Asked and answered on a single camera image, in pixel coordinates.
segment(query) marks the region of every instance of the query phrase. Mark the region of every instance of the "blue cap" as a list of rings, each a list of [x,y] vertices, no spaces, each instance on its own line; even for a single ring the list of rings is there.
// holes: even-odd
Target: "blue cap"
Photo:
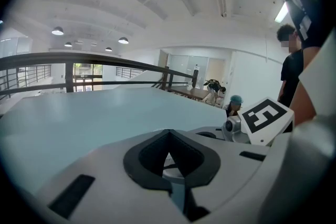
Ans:
[[[236,105],[240,105],[240,104],[243,103],[243,99],[239,95],[233,95],[233,96],[231,96],[230,101],[233,104],[236,104]]]

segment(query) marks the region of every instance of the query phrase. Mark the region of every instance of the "balcony railing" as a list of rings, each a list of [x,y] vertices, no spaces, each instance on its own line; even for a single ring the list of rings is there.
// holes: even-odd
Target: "balcony railing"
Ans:
[[[141,74],[143,71],[144,70],[142,70],[142,69],[117,67],[117,71],[115,72],[115,75],[117,77],[131,79],[131,78],[134,78],[135,76]]]
[[[73,52],[46,52],[40,54],[25,54],[4,57],[0,61],[0,71],[6,70],[8,72],[11,69],[17,69],[32,65],[50,65],[52,63],[65,63],[65,83],[48,84],[48,85],[35,85],[22,88],[6,88],[0,91],[0,97],[4,95],[10,95],[17,92],[46,90],[56,88],[66,88],[67,92],[73,92],[74,87],[86,86],[86,85],[115,85],[115,84],[156,84],[161,85],[161,89],[165,90],[171,87],[172,84],[185,84],[185,82],[174,82],[174,76],[181,76],[185,78],[191,78],[193,87],[196,85],[198,70],[194,71],[193,75],[184,74],[178,71],[170,70],[168,67],[162,68],[147,63],[141,63],[131,60],[125,60],[115,57],[92,55],[92,54],[79,54]],[[149,70],[154,72],[160,72],[163,74],[161,81],[95,81],[95,82],[74,82],[74,63],[89,63],[94,65],[106,65],[117,66],[130,69]]]
[[[10,98],[10,89],[29,88],[36,82],[50,77],[51,65],[37,65],[6,69],[0,77],[0,93],[9,91],[8,94],[0,95],[0,100]]]

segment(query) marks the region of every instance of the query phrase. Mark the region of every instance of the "light blue surface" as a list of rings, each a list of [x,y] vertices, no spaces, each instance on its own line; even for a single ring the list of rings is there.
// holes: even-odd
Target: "light blue surface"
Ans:
[[[225,121],[224,110],[154,88],[42,95],[22,99],[0,119],[1,155],[13,181],[35,194],[101,145]]]

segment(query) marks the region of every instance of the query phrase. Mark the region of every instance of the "metal railing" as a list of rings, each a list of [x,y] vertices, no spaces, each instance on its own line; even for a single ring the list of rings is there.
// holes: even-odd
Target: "metal railing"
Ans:
[[[10,90],[29,88],[35,82],[51,76],[51,65],[16,67],[2,70],[5,75],[0,77],[0,100],[11,97]]]
[[[6,89],[0,91],[0,96],[13,94],[17,92],[45,90],[66,88],[67,92],[73,92],[73,88],[76,86],[86,85],[115,85],[115,84],[160,84],[161,89],[165,90],[166,85],[171,87],[172,84],[185,84],[185,82],[174,82],[174,76],[182,76],[185,78],[191,78],[193,87],[196,86],[198,70],[194,71],[193,75],[181,73],[178,71],[170,70],[169,67],[162,68],[147,63],[141,63],[131,60],[125,60],[109,56],[92,55],[92,54],[79,54],[74,52],[44,52],[39,54],[25,54],[4,57],[0,61],[0,71],[10,70],[14,68],[21,68],[32,65],[49,65],[52,63],[65,63],[65,83],[48,84],[48,85],[36,85],[27,86],[23,88]],[[89,63],[94,65],[106,65],[117,66],[131,69],[149,70],[154,72],[160,72],[163,74],[162,81],[95,81],[95,82],[74,82],[73,81],[73,66],[74,63]]]
[[[115,75],[117,77],[122,77],[126,79],[134,78],[135,76],[141,74],[145,70],[142,69],[134,69],[134,68],[124,68],[124,67],[117,67]]]

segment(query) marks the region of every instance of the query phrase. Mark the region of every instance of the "person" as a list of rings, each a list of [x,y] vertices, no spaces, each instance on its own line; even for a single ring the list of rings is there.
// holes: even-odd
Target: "person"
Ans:
[[[299,35],[293,26],[281,26],[277,38],[281,46],[288,47],[291,53],[282,65],[282,86],[278,97],[278,102],[289,108],[299,83],[299,75],[303,71],[303,52]]]
[[[203,84],[203,86],[207,86],[207,90],[209,92],[209,95],[207,95],[203,101],[210,105],[216,104],[216,100],[218,98],[218,91],[221,91],[222,93],[225,93],[226,91],[226,88],[222,87],[219,81],[215,79],[208,80],[206,83]]]
[[[223,109],[226,111],[226,116],[237,116],[238,111],[241,109],[243,99],[239,95],[233,95],[230,98],[230,103],[225,105]]]

